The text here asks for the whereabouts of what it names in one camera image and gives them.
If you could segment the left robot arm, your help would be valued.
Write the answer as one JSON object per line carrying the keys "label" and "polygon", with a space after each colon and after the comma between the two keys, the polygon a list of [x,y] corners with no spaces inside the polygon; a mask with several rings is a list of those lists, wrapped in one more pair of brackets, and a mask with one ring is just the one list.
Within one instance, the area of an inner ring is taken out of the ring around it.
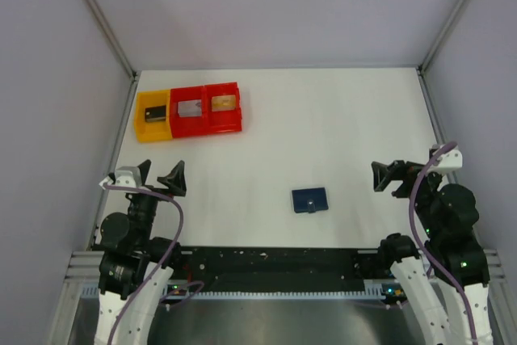
{"label": "left robot arm", "polygon": [[151,161],[123,166],[111,172],[100,187],[124,193],[126,212],[112,212],[100,225],[99,317],[96,344],[146,344],[165,286],[179,255],[177,238],[153,237],[154,219],[161,201],[184,215],[176,198],[187,194],[185,163],[147,184]]}

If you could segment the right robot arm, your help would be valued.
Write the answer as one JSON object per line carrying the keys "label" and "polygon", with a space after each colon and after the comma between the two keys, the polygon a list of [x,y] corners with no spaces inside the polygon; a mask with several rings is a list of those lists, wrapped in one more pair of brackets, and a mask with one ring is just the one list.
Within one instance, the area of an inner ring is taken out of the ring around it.
{"label": "right robot arm", "polygon": [[491,344],[487,258],[473,233],[474,194],[443,176],[425,175],[413,214],[426,230],[424,251],[400,233],[381,240],[378,260],[399,282],[427,344]]}

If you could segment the blue leather card holder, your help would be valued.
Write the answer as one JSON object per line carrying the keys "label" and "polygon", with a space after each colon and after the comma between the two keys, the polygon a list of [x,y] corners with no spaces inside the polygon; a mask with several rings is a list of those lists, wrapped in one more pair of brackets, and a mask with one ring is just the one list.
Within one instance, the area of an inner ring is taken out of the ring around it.
{"label": "blue leather card holder", "polygon": [[296,214],[327,211],[329,204],[326,189],[312,187],[292,190],[292,205]]}

